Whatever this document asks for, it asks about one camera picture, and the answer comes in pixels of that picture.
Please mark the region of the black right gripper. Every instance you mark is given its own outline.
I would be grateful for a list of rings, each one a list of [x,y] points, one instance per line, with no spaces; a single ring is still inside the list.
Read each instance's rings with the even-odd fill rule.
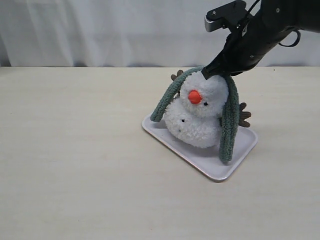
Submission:
[[[202,69],[203,77],[237,76],[254,68],[273,48],[273,31],[261,22],[248,22],[235,39]]]

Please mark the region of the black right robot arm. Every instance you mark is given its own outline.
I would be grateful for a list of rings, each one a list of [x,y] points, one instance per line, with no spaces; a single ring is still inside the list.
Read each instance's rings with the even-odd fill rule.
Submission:
[[[234,0],[214,8],[205,15],[207,32],[229,29],[221,52],[202,69],[205,79],[215,75],[236,76],[253,69],[290,33],[300,41],[300,31],[320,31],[318,0],[261,0],[255,15],[246,10],[246,2]]]

